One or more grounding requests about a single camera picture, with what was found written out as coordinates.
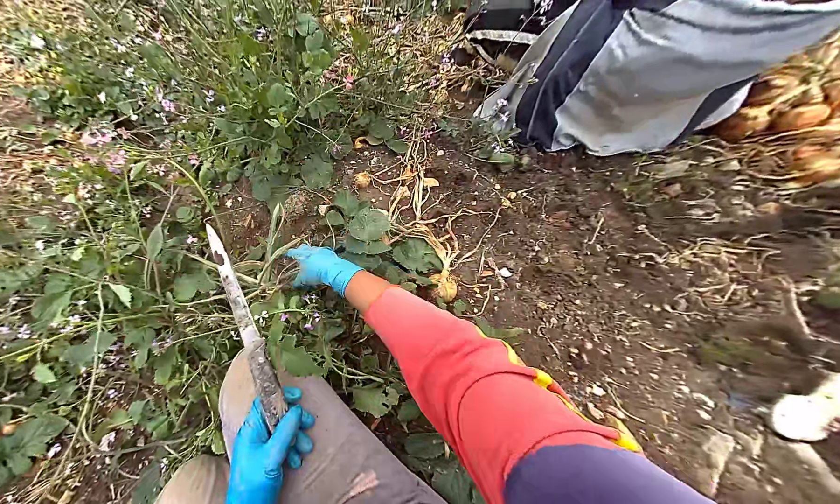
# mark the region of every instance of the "purple sleeve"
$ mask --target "purple sleeve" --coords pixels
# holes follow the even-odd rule
[[[551,446],[507,476],[507,504],[713,504],[646,458],[589,445]]]

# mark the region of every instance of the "blue rubber glove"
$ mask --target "blue rubber glove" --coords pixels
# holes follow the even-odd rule
[[[286,386],[283,395],[288,404],[294,404],[302,398],[302,390]],[[280,418],[274,435],[269,436],[256,397],[236,434],[227,504],[276,504],[283,487],[283,462],[292,469],[302,466],[302,455],[314,449],[314,443],[302,429],[313,425],[313,415],[301,406],[291,406]]]
[[[299,262],[299,274],[292,285],[329,285],[343,297],[346,295],[348,282],[355,273],[363,270],[362,267],[339,258],[332,248],[326,246],[302,245],[286,252],[286,256]]]

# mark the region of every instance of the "gray pants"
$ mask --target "gray pants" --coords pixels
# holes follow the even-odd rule
[[[317,417],[308,434],[314,451],[302,467],[285,470],[279,504],[446,504],[354,416],[322,378],[280,374],[302,389],[306,410]],[[174,473],[157,504],[224,504],[236,432],[255,399],[249,365],[240,352],[224,377],[218,408],[227,457],[199,455]]]

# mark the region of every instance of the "dirt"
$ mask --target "dirt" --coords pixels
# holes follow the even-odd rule
[[[770,190],[706,149],[665,159],[531,152],[507,172],[449,143],[430,151],[424,176],[440,186],[423,218],[465,209],[452,224],[459,256],[481,244],[454,269],[467,314],[523,328],[527,364],[583,411],[624,413],[653,462],[718,502],[840,502],[764,421],[780,395],[840,372],[840,313],[807,301],[839,217],[765,205]],[[690,163],[680,176],[652,175],[678,160]],[[348,185],[396,158],[364,150],[341,163]],[[381,180],[393,177],[361,197],[389,207],[396,184]],[[323,240],[316,205],[331,196],[300,194],[289,233]],[[413,220],[399,206],[403,224]],[[432,224],[439,234],[445,221]],[[837,343],[806,336],[793,299],[812,332]],[[840,481],[840,432],[812,446]]]

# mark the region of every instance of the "knife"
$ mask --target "knife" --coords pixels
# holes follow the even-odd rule
[[[268,351],[265,347],[264,338],[258,334],[255,321],[252,319],[243,289],[236,280],[236,273],[233,265],[230,264],[230,257],[224,250],[224,242],[217,235],[211,224],[205,225],[208,234],[208,245],[211,247],[211,256],[217,265],[217,272],[221,275],[221,284],[224,285],[224,292],[227,295],[227,302],[234,312],[236,327],[239,328],[240,338],[243,339],[243,351],[249,362],[249,371],[252,381],[255,382],[255,392],[261,403],[261,410],[264,413],[264,421],[268,424],[268,430],[273,433],[277,422],[286,413],[286,400],[283,396],[283,388],[277,379],[274,366],[268,358]]]

